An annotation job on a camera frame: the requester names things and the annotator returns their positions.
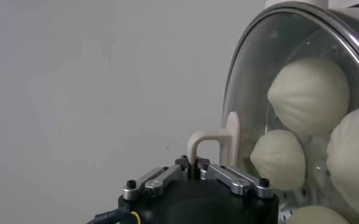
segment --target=white steamed bun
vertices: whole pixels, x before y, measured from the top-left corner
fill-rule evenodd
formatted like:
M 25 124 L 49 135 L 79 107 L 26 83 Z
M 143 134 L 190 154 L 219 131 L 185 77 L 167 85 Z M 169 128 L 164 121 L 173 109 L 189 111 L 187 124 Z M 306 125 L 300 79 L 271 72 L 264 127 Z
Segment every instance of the white steamed bun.
M 273 130 L 256 143 L 250 159 L 258 173 L 274 188 L 293 190 L 305 179 L 305 157 L 296 136 L 285 130 Z
M 349 224 L 341 215 L 323 206 L 306 206 L 296 210 L 288 224 Z
M 359 109 L 348 114 L 334 129 L 327 153 L 332 182 L 359 212 Z
M 268 92 L 276 115 L 299 135 L 334 129 L 346 115 L 349 96 L 342 69 L 324 58 L 305 58 L 286 65 Z

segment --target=cable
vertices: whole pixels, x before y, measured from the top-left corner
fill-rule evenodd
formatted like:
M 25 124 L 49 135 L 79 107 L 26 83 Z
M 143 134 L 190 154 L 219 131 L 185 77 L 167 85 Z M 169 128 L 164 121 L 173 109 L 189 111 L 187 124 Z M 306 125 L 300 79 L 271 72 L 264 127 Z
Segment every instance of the cable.
M 130 216 L 130 212 L 125 209 L 115 209 L 109 212 L 98 214 L 95 218 L 89 221 L 87 224 L 107 224 L 107 223 L 117 223 L 122 219 Z
M 136 217 L 136 219 L 137 219 L 137 224 L 141 224 L 141 219 L 140 219 L 140 216 L 138 215 L 138 213 L 135 212 L 135 211 L 132 211 L 132 212 L 130 212 L 130 213 Z

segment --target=black screw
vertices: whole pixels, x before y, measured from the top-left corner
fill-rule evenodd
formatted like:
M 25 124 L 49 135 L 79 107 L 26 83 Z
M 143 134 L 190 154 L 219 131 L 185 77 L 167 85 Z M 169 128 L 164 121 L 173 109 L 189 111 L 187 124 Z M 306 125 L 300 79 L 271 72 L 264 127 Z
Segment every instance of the black screw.
M 209 166 L 208 164 L 204 163 L 204 164 L 202 165 L 202 169 L 203 169 L 203 170 L 208 170 L 208 166 Z
M 267 179 L 267 178 L 261 178 L 261 179 L 259 180 L 259 185 L 260 185 L 261 187 L 269 187 L 269 186 L 270 186 L 270 181 L 269 181 L 269 179 Z
M 135 189 L 136 188 L 136 181 L 135 180 L 128 180 L 126 181 L 126 187 L 128 189 Z

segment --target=gray wall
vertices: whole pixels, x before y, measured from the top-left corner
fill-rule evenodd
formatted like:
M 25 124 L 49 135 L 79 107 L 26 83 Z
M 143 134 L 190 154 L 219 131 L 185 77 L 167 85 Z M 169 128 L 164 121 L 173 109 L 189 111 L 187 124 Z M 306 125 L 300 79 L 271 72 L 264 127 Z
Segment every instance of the gray wall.
M 85 223 L 220 126 L 231 56 L 263 4 L 0 1 L 0 224 Z

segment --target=transparent glass lid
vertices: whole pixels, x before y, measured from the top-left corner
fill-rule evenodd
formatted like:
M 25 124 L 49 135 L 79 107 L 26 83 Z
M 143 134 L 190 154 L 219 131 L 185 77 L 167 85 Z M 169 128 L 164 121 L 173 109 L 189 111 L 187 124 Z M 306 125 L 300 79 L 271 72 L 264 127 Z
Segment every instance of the transparent glass lid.
M 223 122 L 231 111 L 240 117 L 238 167 L 259 176 L 250 161 L 259 137 L 270 130 L 288 130 L 268 101 L 268 90 L 280 70 L 301 58 L 327 58 L 336 62 L 349 82 L 348 112 L 359 108 L 359 66 L 329 30 L 297 13 L 279 12 L 259 19 L 247 30 L 233 58 L 224 100 Z M 335 189 L 327 169 L 330 133 L 299 138 L 306 160 L 306 182 L 296 191 L 279 191 L 280 223 L 305 205 L 324 205 L 359 223 L 354 211 Z

